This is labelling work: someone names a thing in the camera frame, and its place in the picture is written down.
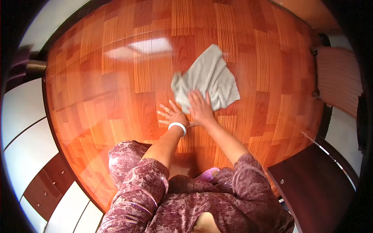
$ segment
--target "bracelet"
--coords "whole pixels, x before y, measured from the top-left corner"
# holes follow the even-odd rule
[[[170,130],[170,128],[174,125],[177,125],[177,126],[180,126],[183,130],[184,130],[184,135],[183,137],[186,135],[187,133],[187,129],[185,128],[185,126],[182,124],[182,123],[179,123],[179,122],[174,122],[174,123],[171,123],[169,126],[168,126],[168,130]]]

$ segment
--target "purple slipper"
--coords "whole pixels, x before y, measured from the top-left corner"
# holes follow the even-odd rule
[[[210,168],[206,171],[204,171],[202,174],[200,174],[199,176],[197,176],[195,179],[196,180],[200,180],[200,181],[205,181],[205,182],[209,182],[210,180],[212,180],[214,177],[212,176],[212,172],[213,171],[220,171],[219,168],[217,167],[213,167],[213,168]]]

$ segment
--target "gray cloth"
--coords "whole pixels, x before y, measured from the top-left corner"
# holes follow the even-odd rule
[[[219,47],[212,44],[183,76],[180,72],[174,74],[171,88],[176,102],[180,104],[184,113],[189,113],[190,103],[187,94],[191,90],[199,90],[205,99],[208,91],[214,111],[226,108],[240,99],[235,78],[222,56]]]

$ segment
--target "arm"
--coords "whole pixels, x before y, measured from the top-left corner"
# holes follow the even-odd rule
[[[170,101],[174,110],[161,104],[167,112],[165,124],[190,124],[182,111]],[[144,154],[138,165],[126,175],[121,189],[115,195],[110,210],[105,214],[97,232],[143,232],[155,214],[158,204],[167,193],[172,158],[184,131],[173,126]]]
[[[188,98],[192,106],[189,112],[193,120],[206,129],[232,164],[237,162],[241,155],[249,153],[241,142],[216,121],[208,92],[206,92],[206,101],[199,91],[191,91]]]
[[[235,165],[233,191],[244,200],[258,199],[263,195],[274,197],[260,163],[249,154],[241,142],[216,121],[208,92],[206,101],[199,91],[191,91],[188,98],[192,106],[189,111],[193,120],[206,128],[225,156]]]
[[[179,122],[183,124],[186,128],[192,125],[189,123],[185,114],[177,107],[177,105],[169,101],[173,110],[167,108],[163,104],[160,105],[167,113],[157,111],[158,114],[164,116],[167,120],[160,120],[159,122],[166,125],[170,125],[173,122]],[[176,148],[180,138],[184,135],[184,131],[179,126],[173,126],[167,131],[156,143],[154,143],[142,157],[153,158],[161,162],[167,169],[170,169],[172,157],[175,155]]]

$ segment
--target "hand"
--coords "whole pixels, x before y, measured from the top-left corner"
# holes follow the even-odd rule
[[[209,93],[206,91],[206,101],[200,91],[191,91],[188,94],[188,99],[191,104],[189,112],[193,120],[205,127],[208,123],[216,122],[214,113],[211,108],[211,100]]]
[[[171,100],[169,100],[173,110],[167,108],[163,104],[160,104],[159,106],[163,108],[167,113],[163,113],[161,111],[157,111],[157,113],[161,116],[164,116],[168,120],[159,120],[160,123],[164,123],[166,125],[170,125],[173,122],[179,122],[185,126],[185,128],[188,128],[190,126],[195,126],[197,123],[195,122],[189,122],[185,114],[178,108],[178,106]]]

